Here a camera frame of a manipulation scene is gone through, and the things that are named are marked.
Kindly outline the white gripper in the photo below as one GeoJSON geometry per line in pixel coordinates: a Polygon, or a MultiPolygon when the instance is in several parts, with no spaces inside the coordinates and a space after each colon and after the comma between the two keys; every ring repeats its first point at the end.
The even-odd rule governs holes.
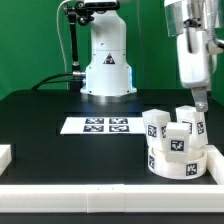
{"type": "Polygon", "coordinates": [[[185,29],[177,36],[177,55],[182,86],[192,88],[198,112],[208,111],[207,88],[209,83],[209,54],[207,34],[194,28],[185,29]]]}

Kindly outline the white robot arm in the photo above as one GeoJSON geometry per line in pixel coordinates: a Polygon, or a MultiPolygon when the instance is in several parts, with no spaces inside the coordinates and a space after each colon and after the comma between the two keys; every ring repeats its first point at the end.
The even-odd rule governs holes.
{"type": "MultiPolygon", "coordinates": [[[[210,57],[224,50],[216,36],[221,0],[164,0],[168,34],[177,38],[179,75],[192,91],[196,109],[208,110],[210,57]]],[[[91,25],[92,59],[81,92],[99,99],[134,93],[126,61],[126,24],[118,16],[119,0],[83,0],[80,21],[91,25]]]]}

